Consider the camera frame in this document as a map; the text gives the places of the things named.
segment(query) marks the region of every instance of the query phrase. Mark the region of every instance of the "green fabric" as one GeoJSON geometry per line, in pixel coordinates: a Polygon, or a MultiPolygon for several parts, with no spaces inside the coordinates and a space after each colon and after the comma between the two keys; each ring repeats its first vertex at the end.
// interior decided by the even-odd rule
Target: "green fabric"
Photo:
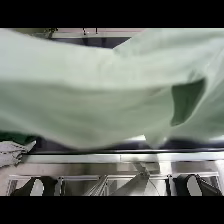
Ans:
{"type": "Polygon", "coordinates": [[[27,145],[27,144],[35,141],[36,138],[37,137],[35,137],[35,136],[0,131],[0,142],[12,141],[12,142],[18,143],[20,145],[27,145]]]}
{"type": "Polygon", "coordinates": [[[220,136],[223,49],[223,28],[147,29],[113,50],[1,29],[1,130],[80,148],[220,136]]]}

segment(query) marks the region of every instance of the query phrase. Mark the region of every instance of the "light green cloth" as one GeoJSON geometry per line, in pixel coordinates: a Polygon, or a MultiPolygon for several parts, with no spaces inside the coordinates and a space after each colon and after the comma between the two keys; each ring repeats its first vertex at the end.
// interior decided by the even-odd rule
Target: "light green cloth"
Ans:
{"type": "Polygon", "coordinates": [[[147,29],[115,49],[0,30],[0,124],[80,148],[224,133],[224,29],[147,29]]]}

